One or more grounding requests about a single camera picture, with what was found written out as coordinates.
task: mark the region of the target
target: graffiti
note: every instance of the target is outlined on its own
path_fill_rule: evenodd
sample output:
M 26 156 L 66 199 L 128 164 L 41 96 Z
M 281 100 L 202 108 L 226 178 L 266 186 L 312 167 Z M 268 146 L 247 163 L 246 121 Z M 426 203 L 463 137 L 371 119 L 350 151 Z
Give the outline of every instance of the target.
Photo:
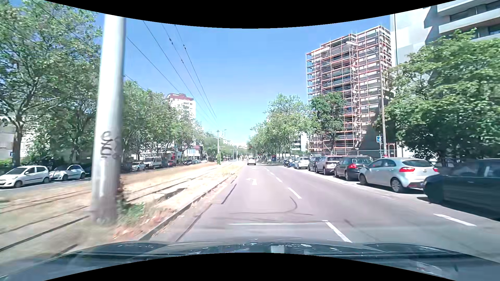
M 112 133 L 110 131 L 105 131 L 100 135 L 101 147 L 100 147 L 100 157 L 108 158 L 111 156 L 113 159 L 120 159 L 122 157 L 121 153 L 121 137 L 117 136 L 114 139 L 112 138 Z

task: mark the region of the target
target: tire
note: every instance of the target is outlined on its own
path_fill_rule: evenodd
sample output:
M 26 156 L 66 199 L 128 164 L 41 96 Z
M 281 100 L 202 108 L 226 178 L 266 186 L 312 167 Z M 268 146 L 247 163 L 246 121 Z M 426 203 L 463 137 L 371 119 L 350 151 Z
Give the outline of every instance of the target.
M 367 177 L 364 174 L 362 174 L 362 173 L 359 174 L 359 183 L 362 186 L 367 186 L 368 185 Z
M 397 178 L 393 178 L 390 180 L 390 187 L 395 193 L 405 193 L 406 188 L 403 187 L 401 181 Z

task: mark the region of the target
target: taillight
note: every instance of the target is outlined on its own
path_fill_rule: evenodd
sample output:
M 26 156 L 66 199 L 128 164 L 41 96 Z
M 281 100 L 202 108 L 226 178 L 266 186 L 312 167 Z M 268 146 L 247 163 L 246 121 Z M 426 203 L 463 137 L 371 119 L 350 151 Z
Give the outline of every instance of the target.
M 415 171 L 415 168 L 412 168 L 412 167 L 402 167 L 401 169 L 399 169 L 400 173 L 403 173 L 403 172 L 413 172 L 413 171 Z

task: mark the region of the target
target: blue sky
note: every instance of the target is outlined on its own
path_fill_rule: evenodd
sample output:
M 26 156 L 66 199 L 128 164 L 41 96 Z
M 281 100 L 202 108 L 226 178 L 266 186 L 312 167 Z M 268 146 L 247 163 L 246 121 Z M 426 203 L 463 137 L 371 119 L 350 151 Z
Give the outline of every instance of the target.
M 98 24 L 102 26 L 103 22 L 104 15 L 100 14 Z M 150 21 L 146 24 L 192 94 L 167 61 L 142 20 L 127 19 L 127 36 L 179 92 L 194 97 L 196 117 L 206 131 L 226 129 L 226 138 L 239 144 L 246 142 L 253 134 L 251 127 L 265 119 L 263 112 L 268 102 L 278 93 L 298 95 L 307 102 L 306 53 L 319 48 L 322 43 L 349 33 L 361 32 L 378 25 L 389 28 L 390 19 L 389 16 L 382 16 L 326 25 L 271 29 L 178 25 L 182 41 L 217 116 L 216 120 L 210 117 L 209 108 L 162 28 L 163 24 L 194 81 L 198 83 L 175 26 Z M 165 94 L 177 92 L 128 40 L 125 47 L 126 75 L 144 88 Z

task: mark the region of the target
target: lamp post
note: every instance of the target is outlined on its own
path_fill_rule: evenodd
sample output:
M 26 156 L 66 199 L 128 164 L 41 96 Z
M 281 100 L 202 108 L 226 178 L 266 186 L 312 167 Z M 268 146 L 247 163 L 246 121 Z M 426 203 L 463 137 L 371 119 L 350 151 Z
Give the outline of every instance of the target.
M 382 114 L 383 155 L 384 155 L 384 157 L 388 157 L 388 154 L 387 154 L 387 141 L 386 141 L 386 111 L 385 111 L 385 104 L 384 104 L 384 76 L 382 75 L 382 61 L 380 59 L 380 55 L 375 50 L 370 49 L 370 48 L 366 48 L 366 47 L 363 47 L 363 46 L 360 46 L 359 44 L 354 43 L 352 41 L 347 41 L 345 44 L 350 49 L 352 49 L 354 47 L 358 47 L 358 48 L 365 49 L 367 51 L 372 51 L 375 54 L 375 56 L 378 58 L 378 65 L 379 65 L 379 71 L 380 71 L 380 97 L 381 97 L 381 100 L 382 100 L 382 108 L 380 110 L 380 113 Z

